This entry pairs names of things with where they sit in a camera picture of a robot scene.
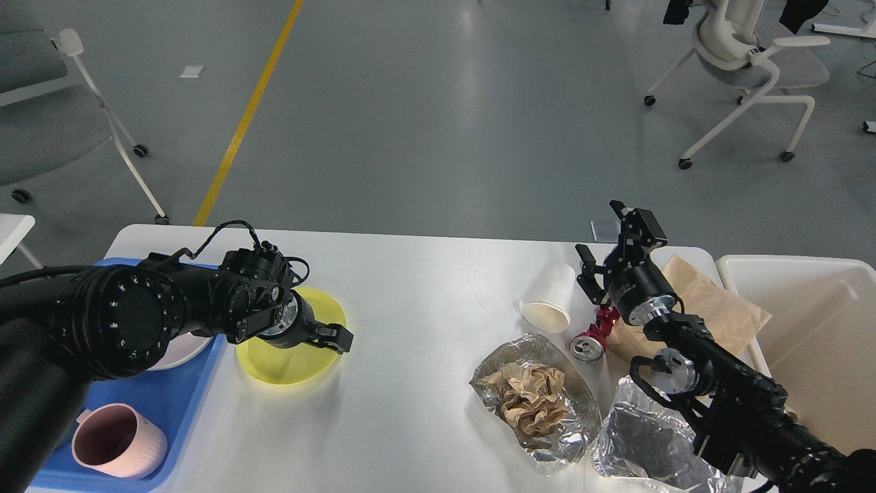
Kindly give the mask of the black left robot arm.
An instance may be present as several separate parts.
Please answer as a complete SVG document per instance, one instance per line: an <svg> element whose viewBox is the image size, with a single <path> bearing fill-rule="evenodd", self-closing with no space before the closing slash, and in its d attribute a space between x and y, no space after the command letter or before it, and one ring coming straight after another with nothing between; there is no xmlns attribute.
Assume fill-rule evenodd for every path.
<svg viewBox="0 0 876 493"><path fill-rule="evenodd" d="M94 381L137 377L191 333L276 349L350 352L353 334L317 320L297 293L296 257L262 241L218 268L184 264L200 250L151 253L130 266L54 266L2 280L2 490L27 489L68 431Z"/></svg>

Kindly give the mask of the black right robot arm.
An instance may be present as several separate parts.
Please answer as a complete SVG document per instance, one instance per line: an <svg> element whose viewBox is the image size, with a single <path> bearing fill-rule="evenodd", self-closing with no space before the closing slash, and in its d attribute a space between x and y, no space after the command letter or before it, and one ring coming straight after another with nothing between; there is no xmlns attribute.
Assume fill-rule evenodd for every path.
<svg viewBox="0 0 876 493"><path fill-rule="evenodd" d="M763 475L761 492L873 491L874 451L844 455L795 423L782 385L717 344L701 316L676 311L682 300L650 257L667 244L654 213L619 200L610 206L620 221L616 247L598 264L578 244L578 284L594 305L613 305L626 324L665 344L653 357L632 357L629 374L682 415L697 456L723 474Z"/></svg>

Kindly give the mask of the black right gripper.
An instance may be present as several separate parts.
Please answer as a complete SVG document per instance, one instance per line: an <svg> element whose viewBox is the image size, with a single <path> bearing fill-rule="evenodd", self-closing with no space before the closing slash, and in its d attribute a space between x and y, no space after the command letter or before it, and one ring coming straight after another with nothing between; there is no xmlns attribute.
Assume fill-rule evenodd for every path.
<svg viewBox="0 0 876 493"><path fill-rule="evenodd" d="M609 205L620 220L617 246L609 255L609 263L616 265L598 265L588 246L576 244L581 262L576 281L594 305L613 305L627 325L644 327L672 312L680 302L649 259L669 239L651 210L628 208L620 200L611 200Z"/></svg>

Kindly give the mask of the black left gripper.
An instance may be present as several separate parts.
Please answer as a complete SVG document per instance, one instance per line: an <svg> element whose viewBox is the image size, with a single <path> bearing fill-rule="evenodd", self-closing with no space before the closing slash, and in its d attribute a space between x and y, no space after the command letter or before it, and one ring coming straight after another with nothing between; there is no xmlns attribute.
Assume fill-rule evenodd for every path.
<svg viewBox="0 0 876 493"><path fill-rule="evenodd" d="M317 349L329 349L338 355L345 355L352 349L354 334L344 325L319 322L313 307L296 290L291 290L281 320L260 333L260 340L265 340L276 349L310 344Z"/></svg>

